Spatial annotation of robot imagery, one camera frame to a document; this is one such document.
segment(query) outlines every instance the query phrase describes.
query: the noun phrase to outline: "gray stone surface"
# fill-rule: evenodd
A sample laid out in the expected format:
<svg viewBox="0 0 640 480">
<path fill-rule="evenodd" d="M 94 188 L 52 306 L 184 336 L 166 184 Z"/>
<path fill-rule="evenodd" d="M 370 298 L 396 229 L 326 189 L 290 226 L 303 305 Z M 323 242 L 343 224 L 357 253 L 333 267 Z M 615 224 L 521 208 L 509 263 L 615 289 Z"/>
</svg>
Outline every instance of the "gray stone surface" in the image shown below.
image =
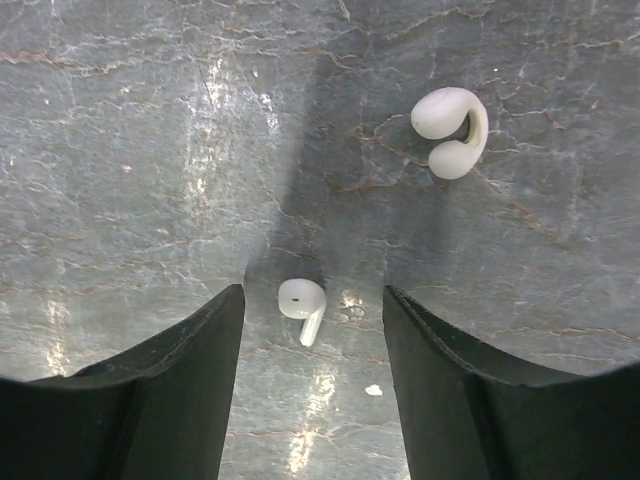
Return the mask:
<svg viewBox="0 0 640 480">
<path fill-rule="evenodd" d="M 0 0 L 0 373 L 73 373 L 244 281 L 221 478 L 404 480 L 385 282 L 546 365 L 638 359 L 639 14 Z M 443 86 L 491 120 L 452 183 L 407 116 Z M 310 350 L 275 299 L 298 275 L 330 299 Z"/>
</svg>

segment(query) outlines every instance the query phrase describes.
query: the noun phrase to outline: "white fragment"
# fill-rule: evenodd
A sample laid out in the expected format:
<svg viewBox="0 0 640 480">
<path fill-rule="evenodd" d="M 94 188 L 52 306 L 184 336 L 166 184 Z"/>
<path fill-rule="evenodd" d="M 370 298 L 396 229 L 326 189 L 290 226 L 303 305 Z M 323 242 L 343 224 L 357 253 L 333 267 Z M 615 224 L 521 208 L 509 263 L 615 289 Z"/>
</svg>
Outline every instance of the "white fragment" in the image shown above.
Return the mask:
<svg viewBox="0 0 640 480">
<path fill-rule="evenodd" d="M 371 395 L 372 397 L 382 396 L 382 389 L 380 388 L 380 385 L 376 385 L 375 383 L 373 385 L 369 385 L 367 388 L 364 389 L 364 391 L 367 392 L 367 394 Z"/>
</svg>

